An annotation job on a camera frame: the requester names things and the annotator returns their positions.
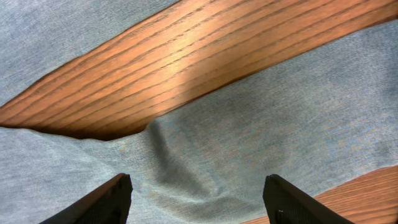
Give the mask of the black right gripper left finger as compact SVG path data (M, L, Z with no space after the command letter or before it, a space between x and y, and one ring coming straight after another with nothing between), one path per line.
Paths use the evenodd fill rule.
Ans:
M40 224L126 224L133 187L120 173Z

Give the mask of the medium blue jeans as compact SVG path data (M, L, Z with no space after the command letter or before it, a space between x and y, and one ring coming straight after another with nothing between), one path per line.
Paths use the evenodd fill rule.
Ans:
M1 222L119 173L128 223L266 215L397 165L396 1L2 1Z

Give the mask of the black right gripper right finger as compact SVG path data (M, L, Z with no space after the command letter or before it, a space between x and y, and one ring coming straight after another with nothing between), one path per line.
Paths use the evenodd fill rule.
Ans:
M271 224L352 224L276 174L266 177L263 201Z

